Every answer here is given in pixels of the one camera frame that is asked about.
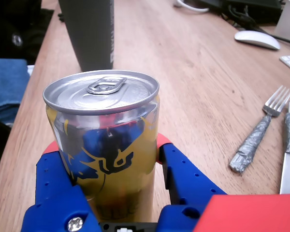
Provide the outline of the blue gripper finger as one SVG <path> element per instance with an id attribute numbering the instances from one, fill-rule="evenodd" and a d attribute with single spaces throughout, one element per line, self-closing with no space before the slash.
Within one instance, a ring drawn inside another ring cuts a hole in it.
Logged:
<path id="1" fill-rule="evenodd" d="M 225 192 L 204 175 L 170 140 L 158 134 L 158 162 L 162 164 L 170 205 L 163 207 L 157 232 L 191 232 L 215 194 Z"/>
<path id="2" fill-rule="evenodd" d="M 69 232 L 69 222 L 80 218 L 78 232 L 102 229 L 87 200 L 73 185 L 61 160 L 58 146 L 52 142 L 36 164 L 35 204 L 28 208 L 22 223 L 23 232 Z"/>

